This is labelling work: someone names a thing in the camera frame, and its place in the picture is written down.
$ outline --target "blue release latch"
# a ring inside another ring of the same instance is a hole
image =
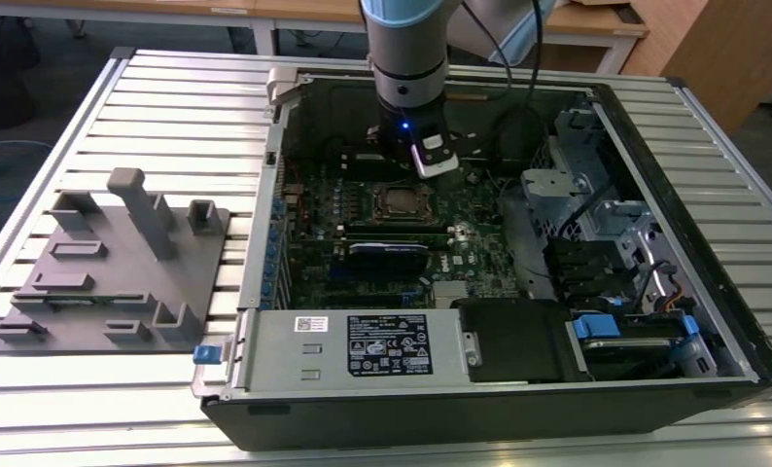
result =
[[[682,317],[682,324],[685,325],[685,331],[689,336],[700,333],[700,324],[697,324],[697,320],[690,314],[686,314],[685,317]]]
[[[196,365],[220,365],[224,349],[220,345],[197,345],[192,352]]]
[[[585,314],[572,322],[572,327],[578,339],[621,337],[612,314]]]

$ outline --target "barcode sticker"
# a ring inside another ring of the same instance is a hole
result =
[[[644,31],[633,31],[630,29],[616,29],[613,34],[617,36],[638,36],[642,37],[645,35]]]
[[[296,316],[297,333],[326,333],[328,317],[326,316]]]
[[[242,8],[212,8],[213,13],[224,13],[225,15],[246,15],[246,10]]]

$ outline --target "aluminum extrusion table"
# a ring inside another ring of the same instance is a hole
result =
[[[266,72],[278,64],[364,68],[357,61],[156,51],[112,58],[0,235],[0,319],[56,228],[44,213],[56,193],[102,190],[116,166],[136,166],[169,205],[202,196],[236,216],[206,324],[209,336],[232,331],[265,148]],[[452,72],[502,77],[482,68]],[[614,89],[772,339],[772,192],[692,93],[658,78],[546,72],[544,79]],[[120,203],[106,192],[96,198]],[[205,419],[189,390],[193,371],[189,355],[0,357],[0,466],[772,466],[772,400],[648,435],[248,453]],[[220,380],[222,367],[208,367],[205,378]]]

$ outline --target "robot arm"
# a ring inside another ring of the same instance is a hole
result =
[[[554,0],[545,10],[550,10]],[[378,140],[397,159],[410,159],[421,178],[458,168],[458,157],[444,118],[444,86],[449,72],[448,37],[470,52],[469,44],[490,44],[458,11],[462,0],[361,0],[368,29],[370,68],[380,99]],[[528,0],[472,1],[481,19],[505,42],[534,33]],[[457,27],[450,29],[454,16]],[[528,52],[532,44],[524,44]],[[488,49],[484,56],[496,52]]]

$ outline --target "power supply label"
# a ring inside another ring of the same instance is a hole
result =
[[[432,375],[425,315],[348,316],[348,372],[354,377]]]

